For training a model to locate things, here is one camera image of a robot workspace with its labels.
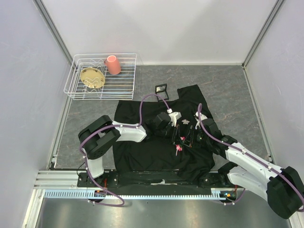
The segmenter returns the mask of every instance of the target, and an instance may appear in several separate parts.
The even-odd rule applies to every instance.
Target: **wire rack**
[[[117,75],[111,75],[104,64],[110,55],[115,55],[120,62],[122,70]],[[101,88],[89,88],[81,81],[80,72],[88,67],[104,74],[105,81]],[[73,58],[64,92],[74,100],[132,100],[135,70],[135,53],[78,54]]]

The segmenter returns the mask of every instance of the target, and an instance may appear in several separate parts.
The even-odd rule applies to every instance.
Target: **gray mat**
[[[134,100],[153,93],[155,85],[167,83],[170,100],[178,99],[177,89],[198,84],[223,134],[236,138],[253,153],[267,159],[241,66],[138,66]],[[156,101],[149,97],[147,101]],[[78,151],[78,133],[106,114],[114,119],[118,101],[72,101],[61,139],[56,168],[78,168],[83,162]],[[227,161],[214,155],[214,170]],[[115,169],[112,149],[104,155],[104,168]]]

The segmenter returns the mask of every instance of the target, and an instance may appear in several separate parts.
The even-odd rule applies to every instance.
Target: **pink cup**
[[[108,71],[111,75],[117,75],[121,72],[120,64],[116,56],[109,56],[104,61],[104,64],[108,67]]]

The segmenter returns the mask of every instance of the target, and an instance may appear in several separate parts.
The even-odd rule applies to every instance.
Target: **plate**
[[[93,67],[88,67],[80,72],[80,80],[83,84],[91,89],[98,89],[104,86],[105,76],[104,74]]]

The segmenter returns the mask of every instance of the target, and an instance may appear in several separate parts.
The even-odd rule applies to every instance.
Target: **black t-shirt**
[[[198,85],[192,85],[177,90],[179,99],[168,101],[173,112],[180,112],[180,135],[186,136],[190,126],[195,127],[194,117],[199,103],[202,103],[202,114],[213,118],[203,94]],[[138,101],[119,101],[114,120],[125,124],[139,123]],[[143,122],[154,119],[161,112],[167,112],[163,102],[144,102],[142,106]],[[214,166],[212,152],[201,143],[194,143],[193,147],[183,146],[183,150],[176,156],[176,146],[171,139],[151,136],[143,142],[116,142],[113,145],[114,162],[118,172],[125,171],[160,171],[179,169],[178,175],[187,181],[196,181],[207,174]]]

